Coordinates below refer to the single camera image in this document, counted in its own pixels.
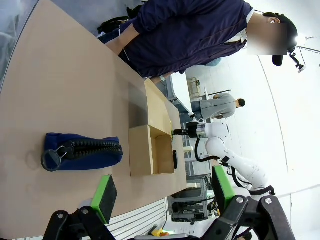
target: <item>black cap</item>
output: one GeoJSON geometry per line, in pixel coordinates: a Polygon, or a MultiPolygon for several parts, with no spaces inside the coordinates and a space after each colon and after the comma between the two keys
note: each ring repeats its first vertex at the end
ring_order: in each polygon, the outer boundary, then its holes
{"type": "MultiPolygon", "coordinates": [[[[273,17],[280,20],[281,24],[286,24],[286,50],[292,53],[297,46],[296,38],[298,37],[298,30],[294,23],[283,14],[266,12],[263,14],[265,17],[273,17]]],[[[272,62],[274,65],[280,67],[284,59],[283,55],[273,55],[272,62]]]]}

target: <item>table surface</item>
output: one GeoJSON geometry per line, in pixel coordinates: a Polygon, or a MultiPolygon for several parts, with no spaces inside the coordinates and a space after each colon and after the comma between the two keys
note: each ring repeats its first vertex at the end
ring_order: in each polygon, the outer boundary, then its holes
{"type": "Polygon", "coordinates": [[[186,73],[174,73],[168,80],[174,97],[178,99],[181,105],[187,109],[189,113],[191,113],[192,107],[186,73]]]}
{"type": "MultiPolygon", "coordinates": [[[[174,129],[178,110],[166,107],[174,129]]],[[[181,137],[174,137],[175,174],[130,176],[129,128],[148,120],[144,81],[81,25],[48,0],[32,13],[13,53],[0,94],[0,238],[40,236],[57,210],[73,213],[112,174],[112,216],[186,188],[181,137]],[[114,167],[45,171],[45,134],[117,136],[124,156],[114,167]]]]}

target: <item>navy blue jacket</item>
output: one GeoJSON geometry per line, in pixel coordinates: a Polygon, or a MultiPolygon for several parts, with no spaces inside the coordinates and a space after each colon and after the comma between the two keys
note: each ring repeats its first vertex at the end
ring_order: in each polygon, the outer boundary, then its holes
{"type": "Polygon", "coordinates": [[[183,73],[230,56],[245,42],[224,44],[247,27],[253,8],[243,0],[149,0],[130,24],[139,32],[125,47],[143,77],[183,73]]]}

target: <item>cardboard box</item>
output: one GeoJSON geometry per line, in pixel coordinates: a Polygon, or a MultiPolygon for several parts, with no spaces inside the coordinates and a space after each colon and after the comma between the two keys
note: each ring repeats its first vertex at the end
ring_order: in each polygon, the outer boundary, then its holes
{"type": "Polygon", "coordinates": [[[171,121],[166,97],[148,79],[145,81],[148,125],[129,129],[131,176],[174,174],[171,121]]]}

